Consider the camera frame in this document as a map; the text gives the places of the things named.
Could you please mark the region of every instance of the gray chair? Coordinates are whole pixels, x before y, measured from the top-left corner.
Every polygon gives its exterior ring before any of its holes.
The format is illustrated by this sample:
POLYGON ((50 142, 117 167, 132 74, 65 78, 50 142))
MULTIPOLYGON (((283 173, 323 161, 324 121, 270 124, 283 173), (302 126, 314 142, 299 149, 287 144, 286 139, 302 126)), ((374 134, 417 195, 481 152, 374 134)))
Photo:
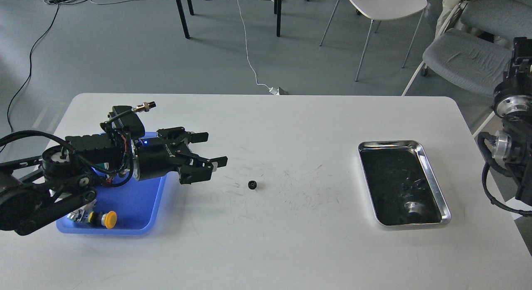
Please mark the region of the gray chair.
MULTIPOLYGON (((467 26, 500 36, 506 40, 532 37, 532 0, 471 0, 460 2, 460 20, 467 26)), ((420 72, 427 67, 449 82, 481 95, 493 96, 503 80, 511 50, 458 29, 448 29, 424 51, 420 64, 402 96, 420 72)), ((491 113, 473 135, 477 135, 493 117, 491 113)))

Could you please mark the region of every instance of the black table leg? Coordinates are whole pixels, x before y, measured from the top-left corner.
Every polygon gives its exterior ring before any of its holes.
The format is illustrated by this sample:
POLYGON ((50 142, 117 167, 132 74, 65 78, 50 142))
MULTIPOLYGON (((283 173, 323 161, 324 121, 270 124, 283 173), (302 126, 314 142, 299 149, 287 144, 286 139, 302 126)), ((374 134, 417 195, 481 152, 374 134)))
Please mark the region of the black table leg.
POLYGON ((281 36, 281 3, 283 0, 277 0, 277 36, 281 36))
POLYGON ((190 12, 190 15, 194 16, 194 9, 192 8, 192 0, 187 0, 188 3, 188 11, 190 12))
POLYGON ((277 0, 273 0, 273 13, 277 14, 277 0))
POLYGON ((183 33, 185 33, 185 38, 190 39, 190 35, 188 34, 188 27, 187 27, 187 20, 185 20, 185 12, 183 11, 183 4, 181 4, 181 0, 175 0, 177 3, 177 9, 179 10, 179 17, 181 18, 181 24, 183 25, 183 33))

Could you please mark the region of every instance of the gray floor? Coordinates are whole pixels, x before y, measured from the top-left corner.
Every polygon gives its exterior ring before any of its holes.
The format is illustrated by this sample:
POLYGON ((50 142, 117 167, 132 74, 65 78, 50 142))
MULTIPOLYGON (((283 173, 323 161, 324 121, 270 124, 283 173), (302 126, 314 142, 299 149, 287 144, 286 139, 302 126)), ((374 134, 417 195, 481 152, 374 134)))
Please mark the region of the gray floor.
MULTIPOLYGON (((441 0, 429 0, 404 69, 401 64, 419 16, 382 23, 371 35, 359 82, 354 82, 370 21, 357 16, 347 0, 340 2, 323 47, 318 44, 336 0, 284 0, 280 38, 275 36, 273 2, 239 2, 259 83, 280 86, 291 95, 400 95, 433 39, 441 10, 441 0)), ((61 6, 51 31, 33 53, 32 79, 12 105, 15 129, 52 133, 79 93, 268 94, 268 88, 255 84, 246 60, 237 0, 193 4, 196 15, 186 15, 190 40, 184 38, 175 0, 61 6)), ((55 10, 40 0, 0 0, 0 135, 10 132, 7 105, 27 78, 29 50, 55 10)), ((492 101, 435 74, 417 78, 409 95, 454 99, 472 130, 484 120, 492 101)), ((498 129, 498 122, 493 120, 490 129, 498 129)), ((38 155, 46 144, 38 138, 18 141, 0 154, 0 161, 38 155)), ((511 181, 501 178, 498 184, 505 199, 515 192, 511 181)), ((528 219, 516 223, 532 251, 528 219)))

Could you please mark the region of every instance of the white chair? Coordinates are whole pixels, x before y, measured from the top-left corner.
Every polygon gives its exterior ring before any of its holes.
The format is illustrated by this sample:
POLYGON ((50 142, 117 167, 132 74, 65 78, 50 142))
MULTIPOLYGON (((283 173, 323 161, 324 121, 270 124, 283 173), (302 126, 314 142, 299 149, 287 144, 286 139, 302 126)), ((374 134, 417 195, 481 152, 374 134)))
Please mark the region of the white chair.
MULTIPOLYGON (((359 74, 360 74, 360 68, 362 67, 362 62, 364 61, 364 55, 367 49, 367 44, 369 42, 369 37, 371 34, 371 28, 373 27, 373 23, 377 20, 379 23, 377 24, 377 27, 375 29, 375 32, 377 32, 377 29, 379 28, 381 21, 387 21, 387 20, 395 20, 404 18, 407 16, 410 16, 412 14, 416 14, 427 6, 427 0, 349 0, 351 4, 357 9, 357 14, 362 14, 369 19, 371 19, 371 25, 369 27, 369 31, 367 32, 367 38, 364 45, 364 50, 362 51, 362 57, 360 59, 359 69, 357 70, 357 76, 355 77, 355 81, 359 81, 359 74)), ((336 5, 334 6, 334 10, 332 10, 332 15, 329 20, 329 23, 327 24, 327 28, 325 29, 325 33, 323 34, 323 38, 321 38, 320 46, 323 44, 323 40, 325 39, 325 35, 327 34, 327 31, 329 30, 329 26, 331 24, 331 21, 334 17, 334 13, 336 12, 336 8, 338 7, 338 3, 340 0, 336 1, 336 5)), ((406 64, 406 60, 408 59, 408 55, 410 54, 410 49, 412 48, 412 44, 414 43, 414 38, 416 38, 416 33, 418 32, 419 25, 421 23, 423 13, 421 13, 421 17, 418 21, 418 26, 416 27, 416 31, 414 31, 414 37, 412 37, 412 42, 410 43, 410 47, 408 48, 408 51, 406 52, 406 57, 403 62, 403 66, 406 64)))

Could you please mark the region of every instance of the yellow button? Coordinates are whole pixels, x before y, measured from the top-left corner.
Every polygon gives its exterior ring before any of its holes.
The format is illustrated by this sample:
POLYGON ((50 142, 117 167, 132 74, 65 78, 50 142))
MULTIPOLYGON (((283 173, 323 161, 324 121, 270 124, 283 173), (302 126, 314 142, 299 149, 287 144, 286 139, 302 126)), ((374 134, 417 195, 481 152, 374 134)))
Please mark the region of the yellow button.
POLYGON ((116 212, 109 211, 108 214, 105 214, 104 225, 108 229, 112 229, 116 224, 116 212))

